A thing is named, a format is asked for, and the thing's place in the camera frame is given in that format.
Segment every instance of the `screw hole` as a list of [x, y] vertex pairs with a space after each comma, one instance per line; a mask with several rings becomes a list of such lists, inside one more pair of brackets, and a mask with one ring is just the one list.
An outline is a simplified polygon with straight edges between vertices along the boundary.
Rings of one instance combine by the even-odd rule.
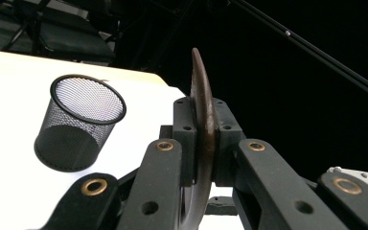
[[142, 205], [142, 213], [144, 215], [153, 215], [158, 210], [158, 204], [154, 201], [146, 202]]
[[100, 182], [94, 182], [88, 185], [88, 191], [96, 191], [97, 189], [101, 188], [102, 184]]
[[303, 214], [313, 213], [313, 208], [307, 202], [300, 200], [300, 201], [296, 201], [294, 205], [295, 205], [295, 208]]

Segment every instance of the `rusty metal disc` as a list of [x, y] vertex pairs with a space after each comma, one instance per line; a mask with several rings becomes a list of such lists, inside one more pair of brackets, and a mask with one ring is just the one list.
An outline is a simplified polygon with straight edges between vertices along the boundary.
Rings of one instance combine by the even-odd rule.
[[213, 164], [216, 151], [217, 121], [211, 87], [201, 55], [192, 50], [193, 75], [191, 102], [196, 116], [195, 184], [184, 189], [185, 209], [181, 229], [197, 229], [202, 221], [211, 192]]

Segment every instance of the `black mesh cup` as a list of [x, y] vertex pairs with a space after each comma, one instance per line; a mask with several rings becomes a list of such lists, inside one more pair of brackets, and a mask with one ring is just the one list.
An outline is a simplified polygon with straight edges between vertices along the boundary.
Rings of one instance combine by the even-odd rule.
[[34, 152], [54, 170], [84, 170], [94, 164], [115, 124], [125, 117], [125, 101], [106, 83], [81, 75], [59, 77], [50, 93]]

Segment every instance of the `white table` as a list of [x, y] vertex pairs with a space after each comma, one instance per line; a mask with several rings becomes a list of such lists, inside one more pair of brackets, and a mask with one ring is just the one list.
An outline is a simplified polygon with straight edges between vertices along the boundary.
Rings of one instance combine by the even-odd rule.
[[[54, 79], [80, 74], [106, 80], [125, 99], [127, 113], [95, 164], [81, 172], [57, 172], [35, 156], [34, 141]], [[140, 166], [161, 125], [173, 123], [173, 102], [184, 97], [149, 73], [0, 52], [0, 229], [38, 229], [68, 188], [88, 173], [120, 178]], [[211, 196], [230, 196], [213, 188]], [[200, 229], [242, 229], [237, 217], [206, 216]]]

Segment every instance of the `black background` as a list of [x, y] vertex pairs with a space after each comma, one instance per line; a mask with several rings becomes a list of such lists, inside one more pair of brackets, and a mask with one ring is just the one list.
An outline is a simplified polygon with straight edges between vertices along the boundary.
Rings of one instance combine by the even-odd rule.
[[[251, 3], [368, 79], [368, 1]], [[197, 47], [213, 96], [302, 176], [334, 166], [368, 172], [368, 93], [283, 35], [233, 4], [201, 6], [173, 47], [157, 74], [188, 95]]]

